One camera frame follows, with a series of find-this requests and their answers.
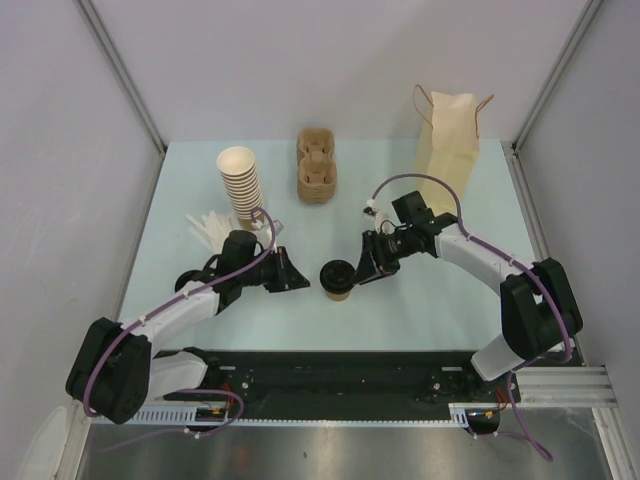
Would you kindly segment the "black cup lid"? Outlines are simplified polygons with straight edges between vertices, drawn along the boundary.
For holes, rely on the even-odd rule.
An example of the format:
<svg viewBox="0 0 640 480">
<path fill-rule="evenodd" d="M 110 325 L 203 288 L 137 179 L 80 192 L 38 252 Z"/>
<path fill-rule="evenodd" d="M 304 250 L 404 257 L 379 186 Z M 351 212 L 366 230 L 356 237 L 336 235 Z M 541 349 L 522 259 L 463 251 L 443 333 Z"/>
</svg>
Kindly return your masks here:
<svg viewBox="0 0 640 480">
<path fill-rule="evenodd" d="M 324 264 L 319 273 L 323 289 L 327 286 L 354 285 L 355 268 L 346 260 L 335 259 Z"/>
</svg>

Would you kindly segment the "single brown paper cup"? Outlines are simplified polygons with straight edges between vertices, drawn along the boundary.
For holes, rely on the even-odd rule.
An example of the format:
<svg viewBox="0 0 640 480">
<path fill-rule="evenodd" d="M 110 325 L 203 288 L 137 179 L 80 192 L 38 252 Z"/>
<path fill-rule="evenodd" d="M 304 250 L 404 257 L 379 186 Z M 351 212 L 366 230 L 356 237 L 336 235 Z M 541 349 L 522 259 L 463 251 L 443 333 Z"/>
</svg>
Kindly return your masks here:
<svg viewBox="0 0 640 480">
<path fill-rule="evenodd" d="M 327 286 L 324 288 L 326 296 L 336 302 L 346 300 L 353 289 L 352 285 L 348 286 Z"/>
</svg>

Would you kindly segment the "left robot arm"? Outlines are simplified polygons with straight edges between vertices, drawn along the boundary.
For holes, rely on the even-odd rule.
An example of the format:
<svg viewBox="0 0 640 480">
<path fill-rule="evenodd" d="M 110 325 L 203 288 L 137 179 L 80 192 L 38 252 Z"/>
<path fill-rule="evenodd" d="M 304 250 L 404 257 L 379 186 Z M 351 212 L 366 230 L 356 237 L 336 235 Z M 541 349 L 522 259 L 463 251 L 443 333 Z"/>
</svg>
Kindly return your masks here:
<svg viewBox="0 0 640 480">
<path fill-rule="evenodd" d="M 162 357 L 160 350 L 196 324 L 223 312 L 246 287 L 270 293 L 309 287 L 285 247 L 263 247 L 256 235 L 234 230 L 220 253 L 200 270 L 182 274 L 175 295 L 152 312 L 124 322 L 94 321 L 82 342 L 65 384 L 89 416 L 115 424 L 129 421 L 145 402 L 189 390 L 197 398 L 214 397 L 221 387 L 215 362 L 187 347 Z"/>
</svg>

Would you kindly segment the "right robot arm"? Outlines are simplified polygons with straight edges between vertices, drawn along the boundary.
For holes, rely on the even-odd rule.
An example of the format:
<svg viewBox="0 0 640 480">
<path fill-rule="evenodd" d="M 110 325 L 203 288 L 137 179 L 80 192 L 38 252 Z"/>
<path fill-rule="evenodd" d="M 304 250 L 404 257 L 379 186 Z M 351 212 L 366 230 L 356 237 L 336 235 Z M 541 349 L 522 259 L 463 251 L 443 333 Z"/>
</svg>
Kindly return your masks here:
<svg viewBox="0 0 640 480">
<path fill-rule="evenodd" d="M 451 213 L 435 215 L 413 191 L 393 201 L 400 222 L 384 227 L 386 216 L 369 199 L 364 212 L 374 227 L 362 234 L 362 250 L 353 282 L 364 285 L 392 276 L 400 262 L 428 254 L 449 262 L 488 286 L 500 300 L 500 334 L 473 354 L 473 369 L 461 376 L 463 393 L 484 401 L 497 389 L 497 378 L 550 349 L 572 347 L 584 326 L 562 264 L 553 258 L 526 262 L 479 238 Z"/>
</svg>

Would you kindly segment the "pile of wrapped straws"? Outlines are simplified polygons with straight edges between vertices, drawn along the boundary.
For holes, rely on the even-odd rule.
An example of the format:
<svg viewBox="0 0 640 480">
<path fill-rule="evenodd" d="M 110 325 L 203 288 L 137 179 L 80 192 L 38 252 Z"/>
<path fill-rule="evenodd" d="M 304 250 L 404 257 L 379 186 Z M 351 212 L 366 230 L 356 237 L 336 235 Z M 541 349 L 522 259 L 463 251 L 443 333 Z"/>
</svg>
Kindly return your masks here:
<svg viewBox="0 0 640 480">
<path fill-rule="evenodd" d="M 188 231 L 201 242 L 211 253 L 221 253 L 224 241 L 233 230 L 239 229 L 237 219 L 230 214 L 210 211 L 199 219 L 191 214 L 185 218 L 190 222 Z"/>
</svg>

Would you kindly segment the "stack of black lids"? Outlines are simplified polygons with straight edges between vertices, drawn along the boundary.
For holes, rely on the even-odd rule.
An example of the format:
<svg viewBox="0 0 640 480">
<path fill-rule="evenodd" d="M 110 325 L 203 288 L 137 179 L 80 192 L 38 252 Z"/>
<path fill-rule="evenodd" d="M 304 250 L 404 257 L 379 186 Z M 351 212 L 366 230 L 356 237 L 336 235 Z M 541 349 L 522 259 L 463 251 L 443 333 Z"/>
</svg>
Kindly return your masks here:
<svg viewBox="0 0 640 480">
<path fill-rule="evenodd" d="M 199 293 L 206 284 L 202 270 L 189 270 L 181 274 L 174 285 L 174 291 L 184 297 Z"/>
</svg>

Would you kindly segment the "cardboard cup carrier stack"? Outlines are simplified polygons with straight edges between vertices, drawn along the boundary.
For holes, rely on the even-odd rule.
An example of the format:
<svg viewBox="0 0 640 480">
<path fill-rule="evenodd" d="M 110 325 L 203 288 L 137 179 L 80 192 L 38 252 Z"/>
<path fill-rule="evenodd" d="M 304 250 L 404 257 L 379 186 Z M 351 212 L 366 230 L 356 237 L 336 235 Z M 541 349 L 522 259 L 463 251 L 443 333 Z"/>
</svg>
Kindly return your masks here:
<svg viewBox="0 0 640 480">
<path fill-rule="evenodd" d="M 327 203 L 335 194 L 335 139 L 327 128 L 304 128 L 297 137 L 297 193 L 306 204 Z"/>
</svg>

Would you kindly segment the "stack of paper cups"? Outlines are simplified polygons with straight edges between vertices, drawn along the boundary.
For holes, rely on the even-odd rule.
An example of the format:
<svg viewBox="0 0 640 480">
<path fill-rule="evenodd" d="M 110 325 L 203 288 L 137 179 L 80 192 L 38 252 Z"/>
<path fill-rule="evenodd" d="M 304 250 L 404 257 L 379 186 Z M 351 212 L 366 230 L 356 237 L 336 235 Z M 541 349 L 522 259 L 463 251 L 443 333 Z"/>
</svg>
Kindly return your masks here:
<svg viewBox="0 0 640 480">
<path fill-rule="evenodd" d="M 264 219 L 258 211 L 264 200 L 254 152 L 244 146 L 229 147 L 219 154 L 216 164 L 237 220 L 254 229 L 253 223 Z"/>
</svg>

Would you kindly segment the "brown paper bag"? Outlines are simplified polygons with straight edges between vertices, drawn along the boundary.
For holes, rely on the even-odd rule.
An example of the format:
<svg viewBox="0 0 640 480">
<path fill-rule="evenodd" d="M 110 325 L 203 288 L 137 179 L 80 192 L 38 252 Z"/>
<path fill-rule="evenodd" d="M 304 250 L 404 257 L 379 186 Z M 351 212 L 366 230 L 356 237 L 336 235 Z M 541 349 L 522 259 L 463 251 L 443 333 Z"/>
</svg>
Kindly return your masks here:
<svg viewBox="0 0 640 480">
<path fill-rule="evenodd" d="M 480 153 L 479 114 L 493 99 L 471 93 L 428 93 L 414 87 L 414 108 L 422 118 L 415 171 L 433 176 L 445 186 L 420 178 L 417 189 L 436 215 L 456 212 Z"/>
</svg>

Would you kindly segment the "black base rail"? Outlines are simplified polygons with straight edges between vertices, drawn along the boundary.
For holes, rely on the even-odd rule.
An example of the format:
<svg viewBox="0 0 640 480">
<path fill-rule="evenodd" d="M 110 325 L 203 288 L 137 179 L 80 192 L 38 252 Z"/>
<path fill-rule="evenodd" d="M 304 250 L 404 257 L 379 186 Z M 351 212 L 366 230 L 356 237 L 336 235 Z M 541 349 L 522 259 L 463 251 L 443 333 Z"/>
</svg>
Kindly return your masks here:
<svg viewBox="0 0 640 480">
<path fill-rule="evenodd" d="M 521 398 L 516 377 L 477 377 L 469 351 L 205 353 L 215 367 L 202 384 L 166 400 L 213 401 L 227 387 L 244 401 L 245 420 L 383 422 L 445 420 L 451 403 Z"/>
</svg>

